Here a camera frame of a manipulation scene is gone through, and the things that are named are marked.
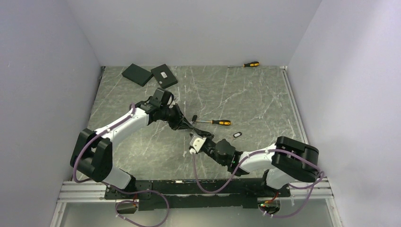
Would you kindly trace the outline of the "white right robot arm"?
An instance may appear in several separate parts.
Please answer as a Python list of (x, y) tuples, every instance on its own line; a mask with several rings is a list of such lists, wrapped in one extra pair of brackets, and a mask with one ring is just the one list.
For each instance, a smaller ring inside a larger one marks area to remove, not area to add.
[(284, 185), (295, 180), (315, 183), (322, 175), (318, 167), (317, 148), (280, 136), (272, 145), (255, 151), (239, 151), (226, 139), (214, 142), (207, 137), (193, 135), (189, 147), (192, 155), (205, 153), (221, 166), (227, 167), (232, 176), (264, 170), (261, 192), (274, 195)]

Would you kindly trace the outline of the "key with black fob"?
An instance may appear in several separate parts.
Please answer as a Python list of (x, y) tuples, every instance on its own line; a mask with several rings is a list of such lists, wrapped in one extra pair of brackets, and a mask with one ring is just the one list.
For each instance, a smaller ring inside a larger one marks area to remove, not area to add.
[(198, 116), (197, 116), (197, 115), (194, 115), (194, 116), (192, 117), (192, 123), (195, 123), (195, 122), (197, 121), (197, 118), (198, 118)]

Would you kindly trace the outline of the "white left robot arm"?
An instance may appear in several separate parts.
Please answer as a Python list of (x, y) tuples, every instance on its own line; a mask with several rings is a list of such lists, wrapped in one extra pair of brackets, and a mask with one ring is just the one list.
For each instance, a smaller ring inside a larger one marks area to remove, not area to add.
[(87, 180), (114, 186), (123, 198), (131, 198), (137, 190), (136, 178), (113, 164), (113, 149), (134, 132), (156, 121), (167, 122), (176, 130), (184, 121), (184, 114), (175, 103), (154, 106), (140, 102), (131, 104), (126, 114), (102, 128), (84, 129), (70, 160), (73, 181), (83, 182), (77, 178), (77, 172), (81, 172)]

